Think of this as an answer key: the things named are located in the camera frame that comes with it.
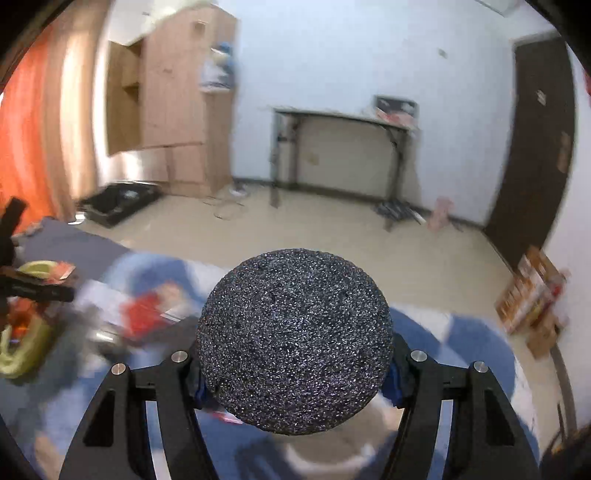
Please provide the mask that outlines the dark brown door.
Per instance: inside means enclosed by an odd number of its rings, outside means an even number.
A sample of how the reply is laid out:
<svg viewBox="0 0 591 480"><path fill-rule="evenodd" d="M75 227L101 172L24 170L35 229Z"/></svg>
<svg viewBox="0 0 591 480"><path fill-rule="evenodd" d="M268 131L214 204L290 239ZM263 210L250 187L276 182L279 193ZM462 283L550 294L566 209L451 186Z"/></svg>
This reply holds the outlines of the dark brown door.
<svg viewBox="0 0 591 480"><path fill-rule="evenodd" d="M496 204L484 229L515 269L529 247L542 247L567 185L575 134L575 92L565 41L515 48L516 105L511 145Z"/></svg>

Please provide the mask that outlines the wooden wardrobe cabinet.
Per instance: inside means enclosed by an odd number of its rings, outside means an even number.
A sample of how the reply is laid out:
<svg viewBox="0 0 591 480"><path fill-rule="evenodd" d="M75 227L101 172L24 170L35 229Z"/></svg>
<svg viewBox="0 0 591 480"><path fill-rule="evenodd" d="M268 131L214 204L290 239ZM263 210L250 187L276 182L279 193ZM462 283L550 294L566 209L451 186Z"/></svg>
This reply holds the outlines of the wooden wardrobe cabinet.
<svg viewBox="0 0 591 480"><path fill-rule="evenodd" d="M235 88L228 74L238 20L214 2L151 12L116 3L107 30L108 175L171 195L228 185Z"/></svg>

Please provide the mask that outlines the black open suitcase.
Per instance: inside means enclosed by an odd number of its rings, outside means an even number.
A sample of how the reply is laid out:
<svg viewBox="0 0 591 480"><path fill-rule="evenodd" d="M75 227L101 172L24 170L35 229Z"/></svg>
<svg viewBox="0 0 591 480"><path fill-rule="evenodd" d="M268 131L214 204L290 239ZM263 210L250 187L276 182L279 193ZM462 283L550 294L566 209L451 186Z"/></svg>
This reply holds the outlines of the black open suitcase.
<svg viewBox="0 0 591 480"><path fill-rule="evenodd" d="M155 184L115 182L81 200L79 207L89 220L113 228L162 196L162 190Z"/></svg>

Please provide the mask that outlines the grey bed sheet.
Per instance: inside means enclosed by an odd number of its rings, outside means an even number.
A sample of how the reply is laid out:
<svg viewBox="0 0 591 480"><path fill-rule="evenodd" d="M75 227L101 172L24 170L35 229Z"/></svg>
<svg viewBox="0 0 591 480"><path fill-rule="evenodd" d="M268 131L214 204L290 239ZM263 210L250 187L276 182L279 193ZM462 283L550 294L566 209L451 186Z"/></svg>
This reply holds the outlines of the grey bed sheet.
<svg viewBox="0 0 591 480"><path fill-rule="evenodd" d="M98 235L86 233L66 223L44 218L41 228L19 241L23 261L64 261L76 266L85 278L98 279L128 252L126 247Z"/></svg>

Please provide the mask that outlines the pink bag on floor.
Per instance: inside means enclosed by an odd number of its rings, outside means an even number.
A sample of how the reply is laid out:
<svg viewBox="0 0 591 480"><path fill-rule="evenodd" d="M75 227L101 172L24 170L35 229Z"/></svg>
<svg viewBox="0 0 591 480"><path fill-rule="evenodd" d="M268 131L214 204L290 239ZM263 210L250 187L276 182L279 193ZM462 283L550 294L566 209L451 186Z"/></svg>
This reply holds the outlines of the pink bag on floor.
<svg viewBox="0 0 591 480"><path fill-rule="evenodd" d="M449 224L450 213L453 210L454 202L448 197L439 197L427 221L431 231L440 231Z"/></svg>

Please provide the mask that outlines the black folding table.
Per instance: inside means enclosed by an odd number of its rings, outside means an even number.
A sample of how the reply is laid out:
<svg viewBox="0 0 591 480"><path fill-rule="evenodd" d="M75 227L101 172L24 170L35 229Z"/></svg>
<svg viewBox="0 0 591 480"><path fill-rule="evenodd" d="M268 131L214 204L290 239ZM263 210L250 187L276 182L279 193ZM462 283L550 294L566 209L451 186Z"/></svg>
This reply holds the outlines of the black folding table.
<svg viewBox="0 0 591 480"><path fill-rule="evenodd" d="M280 190L301 191L375 205L385 229L424 221L401 198L415 128L374 115L275 107L271 122L270 205Z"/></svg>

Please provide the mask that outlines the black round sponge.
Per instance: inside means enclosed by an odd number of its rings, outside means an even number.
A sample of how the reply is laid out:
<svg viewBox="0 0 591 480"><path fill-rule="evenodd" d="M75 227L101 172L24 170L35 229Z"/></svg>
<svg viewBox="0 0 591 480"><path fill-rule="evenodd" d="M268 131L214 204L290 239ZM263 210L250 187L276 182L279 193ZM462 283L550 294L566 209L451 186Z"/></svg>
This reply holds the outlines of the black round sponge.
<svg viewBox="0 0 591 480"><path fill-rule="evenodd" d="M327 431L381 390L394 356L383 292L334 254L283 249L249 258L214 286L195 357L218 404L276 434Z"/></svg>

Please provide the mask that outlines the yellow plastic basin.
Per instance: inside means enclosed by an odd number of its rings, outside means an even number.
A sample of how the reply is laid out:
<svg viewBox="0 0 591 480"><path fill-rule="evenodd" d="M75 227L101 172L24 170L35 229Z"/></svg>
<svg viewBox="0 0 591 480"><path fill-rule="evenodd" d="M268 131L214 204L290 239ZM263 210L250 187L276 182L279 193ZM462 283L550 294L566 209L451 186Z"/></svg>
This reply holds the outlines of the yellow plastic basin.
<svg viewBox="0 0 591 480"><path fill-rule="evenodd" d="M41 361L52 333L50 302L8 294L1 282L1 376L15 380Z"/></svg>

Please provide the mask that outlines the large red cigarette carton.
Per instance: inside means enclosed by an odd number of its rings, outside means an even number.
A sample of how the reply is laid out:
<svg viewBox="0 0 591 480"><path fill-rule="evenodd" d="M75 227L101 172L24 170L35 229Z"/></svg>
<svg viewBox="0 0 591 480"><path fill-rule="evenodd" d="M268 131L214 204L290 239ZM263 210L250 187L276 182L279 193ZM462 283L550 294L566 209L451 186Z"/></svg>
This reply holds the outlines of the large red cigarette carton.
<svg viewBox="0 0 591 480"><path fill-rule="evenodd" d="M149 290L126 300L120 307L123 329L131 340L176 324L179 319L172 313L185 300L182 291L171 283Z"/></svg>

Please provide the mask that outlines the orange curtain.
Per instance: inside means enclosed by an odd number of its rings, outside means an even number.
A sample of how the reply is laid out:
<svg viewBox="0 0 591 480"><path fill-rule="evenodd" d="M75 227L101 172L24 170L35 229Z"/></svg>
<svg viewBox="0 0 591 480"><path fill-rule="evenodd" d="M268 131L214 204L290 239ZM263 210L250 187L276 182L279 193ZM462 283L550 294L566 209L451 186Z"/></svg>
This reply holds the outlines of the orange curtain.
<svg viewBox="0 0 591 480"><path fill-rule="evenodd" d="M27 203L22 232L55 214L42 146L42 106L52 32L45 30L9 79L1 99L1 206L13 197Z"/></svg>

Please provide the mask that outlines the brown printed cardboard box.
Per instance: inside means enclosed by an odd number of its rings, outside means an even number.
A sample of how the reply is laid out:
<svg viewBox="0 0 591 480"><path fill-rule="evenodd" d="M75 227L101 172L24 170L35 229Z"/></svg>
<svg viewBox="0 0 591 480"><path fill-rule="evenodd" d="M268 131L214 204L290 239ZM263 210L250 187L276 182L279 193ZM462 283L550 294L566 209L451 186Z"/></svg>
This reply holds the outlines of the brown printed cardboard box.
<svg viewBox="0 0 591 480"><path fill-rule="evenodd" d="M526 334L526 346L538 360L550 354L565 322L554 312L570 278L537 247L530 247L518 263L513 279L495 304L507 334Z"/></svg>

